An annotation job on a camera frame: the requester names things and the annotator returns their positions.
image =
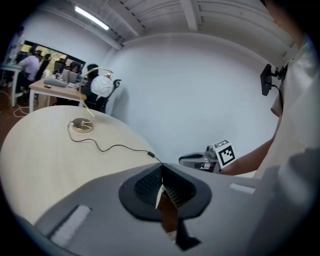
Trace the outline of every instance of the white wall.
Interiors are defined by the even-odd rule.
[[[136,39],[108,68],[121,88],[107,113],[144,136],[164,162],[229,139],[237,157],[269,140],[277,92],[262,96],[267,61],[232,42],[194,33]]]
[[[111,49],[83,27],[47,11],[36,11],[24,26],[25,40],[71,55],[86,62],[86,66],[92,63],[100,65]]]

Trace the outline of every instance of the white ceiling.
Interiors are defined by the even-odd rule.
[[[73,5],[111,29],[89,24]],[[293,40],[259,0],[49,0],[44,6],[95,27],[100,36],[118,43],[157,33],[195,32],[240,44],[275,65],[286,62],[295,51]]]

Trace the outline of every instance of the black cable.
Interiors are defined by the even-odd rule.
[[[282,111],[283,111],[284,110],[284,98],[282,96],[282,93],[281,93],[280,89],[276,85],[272,84],[271,87],[275,87],[275,88],[278,89],[279,95],[280,95],[281,108],[282,108]]]
[[[67,127],[67,130],[68,130],[69,137],[70,137],[70,139],[71,139],[73,142],[93,141],[93,142],[95,143],[96,147],[97,147],[101,152],[107,152],[108,150],[112,149],[113,147],[125,147],[125,148],[127,148],[127,149],[129,149],[129,150],[136,151],[136,152],[146,152],[150,157],[157,159],[157,160],[162,164],[162,162],[156,157],[156,155],[155,155],[154,153],[152,153],[152,152],[150,152],[150,151],[147,151],[147,150],[133,149],[133,148],[130,148],[130,147],[125,146],[125,145],[122,145],[122,144],[112,145],[111,147],[107,148],[106,150],[102,150],[102,149],[99,147],[98,143],[97,143],[94,139],[92,139],[92,138],[86,138],[86,139],[82,139],[82,140],[75,140],[75,139],[73,139],[73,138],[71,137],[71,133],[70,133],[70,129],[69,129],[71,123],[72,123],[72,122],[69,122],[68,127]]]

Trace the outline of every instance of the desk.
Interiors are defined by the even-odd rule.
[[[78,90],[70,88],[70,87],[59,87],[59,86],[54,86],[52,85],[51,88],[46,88],[44,81],[47,78],[43,78],[39,81],[34,82],[33,84],[29,85],[30,88],[30,98],[29,98],[29,108],[30,108],[30,113],[34,111],[34,98],[35,94],[43,94],[47,95],[47,103],[46,106],[49,107],[50,103],[50,96],[53,97],[58,97],[58,98],[64,98],[67,100],[73,100],[79,102],[79,107],[82,107],[83,103],[80,100],[80,93]],[[87,96],[82,94],[82,99],[86,100]]]
[[[121,121],[92,110],[94,130],[75,140],[94,139],[101,149],[123,144],[152,151],[150,145]],[[73,142],[70,121],[91,116],[77,106],[50,106],[34,111],[11,129],[0,154],[0,179],[11,209],[34,224],[59,200],[83,184],[133,167],[157,163],[145,152],[114,147],[100,152],[93,141]]]
[[[16,105],[16,87],[17,87],[17,80],[18,80],[18,74],[23,68],[18,65],[9,65],[9,64],[1,64],[0,70],[7,70],[7,71],[13,71],[13,81],[12,81],[12,95],[11,95],[11,105],[14,107]]]

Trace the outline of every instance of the white cable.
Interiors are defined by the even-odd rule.
[[[0,90],[0,93],[5,94],[5,95],[8,97],[9,101],[11,100],[11,97],[10,97],[9,94],[6,93],[5,91]],[[29,114],[29,113],[27,113],[27,112],[22,111],[22,109],[24,109],[24,108],[29,108],[28,106],[19,106],[19,105],[17,105],[17,106],[18,106],[19,108],[13,112],[13,115],[14,115],[16,118],[24,118],[25,115],[28,115],[28,114]],[[20,110],[21,113],[22,113],[22,114],[25,114],[25,115],[16,115],[16,112],[17,112],[18,110]]]
[[[0,93],[3,93],[3,94],[5,94],[8,98],[9,98],[9,101],[11,100],[11,97],[9,96],[9,94],[8,93],[6,93],[5,91],[3,91],[3,90],[0,90]]]
[[[23,109],[23,108],[29,108],[28,106],[19,106],[18,105],[18,109],[16,110],[16,111],[14,111],[13,112],[13,115],[16,117],[16,118],[24,118],[25,117],[25,115],[28,115],[29,113],[26,113],[26,112],[23,112],[21,109]],[[16,115],[16,112],[18,111],[18,110],[21,110],[21,112],[23,113],[23,114],[25,114],[25,115]]]

